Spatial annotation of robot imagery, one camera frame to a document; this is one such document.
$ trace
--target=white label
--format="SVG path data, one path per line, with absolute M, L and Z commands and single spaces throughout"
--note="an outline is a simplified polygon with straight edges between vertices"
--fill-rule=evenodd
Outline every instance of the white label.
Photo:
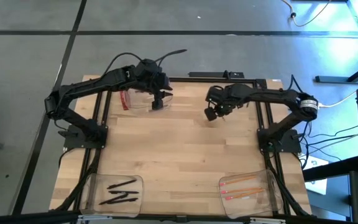
M 302 100 L 301 104 L 303 104 L 303 103 L 312 103 L 314 105 L 317 105 L 317 102 L 315 100 Z
M 302 103 L 300 108 L 304 108 L 304 107 L 311 107 L 317 110 L 317 105 L 311 104 L 311 103 Z

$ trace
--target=black bracket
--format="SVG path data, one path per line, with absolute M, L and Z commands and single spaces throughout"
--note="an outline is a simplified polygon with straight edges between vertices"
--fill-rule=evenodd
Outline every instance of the black bracket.
M 97 141 L 86 141 L 86 136 L 80 128 L 70 125 L 67 131 L 58 133 L 65 138 L 64 147 L 67 149 L 84 148 L 84 149 L 102 149 L 106 145 L 108 126 L 100 125 L 100 138 Z
M 267 89 L 266 79 L 257 78 L 257 79 L 255 79 L 255 82 L 260 86 L 261 89 L 263 89 L 263 90 Z
M 263 152 L 301 152 L 301 146 L 297 138 L 292 136 L 298 135 L 294 129 L 290 129 L 284 133 L 281 141 L 269 141 L 267 136 L 267 129 L 258 129 L 259 149 Z
M 244 73 L 242 72 L 229 72 L 225 70 L 224 72 L 189 72 L 189 77 L 191 78 L 244 78 Z
M 177 223 L 186 223 L 186 222 L 189 222 L 189 220 L 187 219 L 186 215 L 177 215 L 176 222 Z

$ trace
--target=red object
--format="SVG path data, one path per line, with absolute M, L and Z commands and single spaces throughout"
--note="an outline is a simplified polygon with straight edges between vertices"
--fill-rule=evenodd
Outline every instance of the red object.
M 120 91 L 119 97 L 121 99 L 122 108 L 124 110 L 129 110 L 129 106 L 131 106 L 131 101 L 129 99 L 129 94 L 127 91 Z

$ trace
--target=table leg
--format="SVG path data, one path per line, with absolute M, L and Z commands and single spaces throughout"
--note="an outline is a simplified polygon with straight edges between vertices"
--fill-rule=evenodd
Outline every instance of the table leg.
M 349 174 L 350 171 L 358 171 L 358 156 L 304 170 L 303 178 L 305 182 L 310 182 L 328 177 L 346 175 Z

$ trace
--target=black pen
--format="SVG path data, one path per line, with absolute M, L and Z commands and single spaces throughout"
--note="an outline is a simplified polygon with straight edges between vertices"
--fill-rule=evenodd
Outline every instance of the black pen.
M 111 204 L 122 203 L 122 202 L 134 202 L 136 200 L 137 200 L 137 198 L 129 198 L 129 199 L 124 199 L 124 200 L 116 200 L 116 201 L 108 202 L 107 204 L 111 205 Z
M 109 199 L 109 200 L 105 200 L 104 202 L 100 202 L 99 205 L 104 205 L 106 203 L 110 203 L 110 202 L 113 202 L 117 199 L 122 199 L 122 198 L 126 198 L 128 196 L 128 194 L 123 194 L 123 195 L 120 195 L 118 197 L 115 197 L 115 198 L 112 198 L 112 199 Z
M 109 192 L 110 194 L 139 194 L 139 192 L 130 190 L 109 190 Z
M 119 187 L 119 186 L 122 186 L 122 185 L 126 185 L 126 184 L 130 184 L 130 183 L 133 183 L 135 182 L 136 179 L 134 180 L 130 180 L 130 181 L 127 181 L 127 182 L 124 182 L 124 183 L 121 183 L 121 184 L 113 184 L 113 185 L 110 185 L 107 189 L 113 189 L 115 187 Z

